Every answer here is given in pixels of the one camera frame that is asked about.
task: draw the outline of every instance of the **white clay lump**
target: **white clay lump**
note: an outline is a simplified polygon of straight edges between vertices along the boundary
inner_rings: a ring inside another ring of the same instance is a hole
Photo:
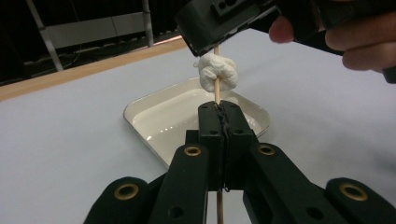
[[[194,64],[194,67],[198,68],[201,86],[206,91],[215,91],[217,77],[219,77],[220,91],[232,90],[238,83],[236,64],[231,59],[207,53]]]

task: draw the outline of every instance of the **wooden table edge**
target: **wooden table edge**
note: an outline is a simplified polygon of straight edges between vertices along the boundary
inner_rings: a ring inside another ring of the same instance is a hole
[[[82,77],[97,74],[112,68],[123,66],[128,63],[135,63],[147,58],[162,55],[178,49],[186,48],[183,39],[179,38],[152,48],[139,49],[130,53],[126,53],[114,58],[105,59],[96,63],[89,63],[79,67],[70,68],[62,72],[56,72],[43,77],[35,77],[21,82],[9,84],[0,87],[0,102],[28,94],[34,91],[40,91],[48,87],[56,86],[76,80]]]

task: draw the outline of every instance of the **brass screw hole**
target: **brass screw hole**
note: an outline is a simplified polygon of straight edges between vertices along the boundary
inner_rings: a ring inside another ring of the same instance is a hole
[[[188,156],[198,156],[199,154],[201,154],[201,149],[199,149],[198,147],[186,147],[184,149],[184,154]]]
[[[259,147],[259,152],[262,154],[262,155],[265,155],[265,156],[274,156],[275,155],[275,151],[274,151],[274,149],[273,148],[271,148],[271,147],[265,147],[265,146],[260,146]]]
[[[139,187],[136,184],[123,184],[116,188],[114,197],[118,200],[125,201],[136,196],[138,191]]]
[[[349,184],[349,183],[344,183],[340,185],[340,190],[341,192],[347,196],[349,199],[358,201],[358,202],[364,202],[368,199],[367,193],[362,190],[361,188]]]

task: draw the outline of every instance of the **white table surface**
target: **white table surface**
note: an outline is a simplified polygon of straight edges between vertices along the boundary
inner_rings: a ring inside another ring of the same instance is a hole
[[[235,60],[235,92],[264,107],[262,142],[282,148],[315,184],[336,177],[396,204],[396,86],[374,72],[299,44],[245,31],[220,46]],[[197,77],[188,49],[0,102],[0,223],[82,223],[112,181],[166,172],[123,117],[125,106]],[[225,223],[250,223],[241,192],[227,193]],[[207,223],[216,223],[210,194]]]

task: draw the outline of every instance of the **metal frame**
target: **metal frame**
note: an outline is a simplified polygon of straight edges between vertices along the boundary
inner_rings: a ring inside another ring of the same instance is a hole
[[[154,44],[149,0],[142,0],[143,11],[115,17],[107,17],[89,21],[77,21],[46,27],[35,8],[33,0],[26,0],[35,19],[37,29],[49,52],[57,71],[64,68],[59,60],[56,49],[89,43],[96,40],[128,35],[145,31],[148,47]]]
[[[244,191],[254,224],[396,224],[395,207],[361,182],[335,178],[326,189],[310,182],[279,147],[259,142],[238,105],[205,103],[198,120],[165,175],[149,184],[114,181],[84,224],[203,224],[207,193],[223,190]],[[221,207],[219,200],[219,223]]]

